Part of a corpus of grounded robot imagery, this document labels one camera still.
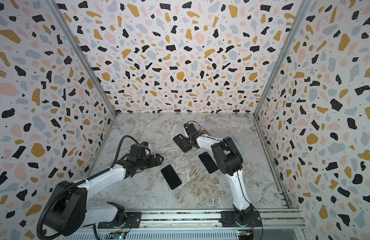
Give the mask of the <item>black phone case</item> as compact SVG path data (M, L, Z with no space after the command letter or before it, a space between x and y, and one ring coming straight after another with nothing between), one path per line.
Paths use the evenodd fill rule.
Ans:
M178 134L177 136L173 137L173 141L183 153L186 153L193 148L190 139L183 136L182 134Z

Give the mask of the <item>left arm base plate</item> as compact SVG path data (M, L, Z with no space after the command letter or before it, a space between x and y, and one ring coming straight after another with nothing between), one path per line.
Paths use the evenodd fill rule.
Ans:
M126 212L112 222L102 222L99 229L138 229L142 219L142 212Z

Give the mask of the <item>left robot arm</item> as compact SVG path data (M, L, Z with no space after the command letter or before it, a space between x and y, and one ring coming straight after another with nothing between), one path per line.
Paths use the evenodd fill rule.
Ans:
M99 223L108 223L113 228L127 226L130 220L123 206L106 202L102 206L90 207L88 201L108 186L145 169L158 167L163 161L160 154L151 153L148 143L133 144L122 157L116 154L114 162L105 170L76 182L60 182L40 215L37 237L52 240Z

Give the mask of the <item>blue phone black screen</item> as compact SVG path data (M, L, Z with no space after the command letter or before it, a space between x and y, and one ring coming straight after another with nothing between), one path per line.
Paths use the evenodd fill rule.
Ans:
M171 165L168 165L161 169L161 173L164 176L164 179L167 181L171 190L174 190L182 184L182 181Z

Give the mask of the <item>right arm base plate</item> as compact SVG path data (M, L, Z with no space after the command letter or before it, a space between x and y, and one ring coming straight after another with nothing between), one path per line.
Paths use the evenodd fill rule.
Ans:
M262 222L260 220L259 212L254 211L249 214L239 213L235 211L222 211L219 222L224 228L233 227L261 227Z

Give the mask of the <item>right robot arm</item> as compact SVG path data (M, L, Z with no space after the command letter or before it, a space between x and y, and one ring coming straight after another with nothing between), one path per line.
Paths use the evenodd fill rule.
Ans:
M235 222L240 226L251 223L255 209L247 194L243 180L243 150L235 138L223 139L209 135L206 130L197 130L193 123L184 124L184 135L173 138L178 147L184 152L192 148L204 148L213 153L216 165L230 184L233 194L233 209Z

